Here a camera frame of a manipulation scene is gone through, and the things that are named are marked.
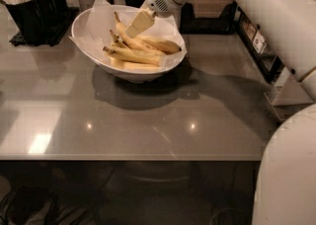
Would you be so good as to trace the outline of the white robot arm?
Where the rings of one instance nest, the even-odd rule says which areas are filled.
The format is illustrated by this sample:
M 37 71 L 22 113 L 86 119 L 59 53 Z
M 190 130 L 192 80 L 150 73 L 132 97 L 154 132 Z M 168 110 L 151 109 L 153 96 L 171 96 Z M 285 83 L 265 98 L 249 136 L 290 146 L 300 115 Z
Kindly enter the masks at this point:
M 145 0 L 126 32 L 136 37 L 189 0 Z M 316 96 L 315 0 L 235 0 L 310 98 Z M 286 120 L 269 141 L 252 225 L 316 225 L 316 104 Z

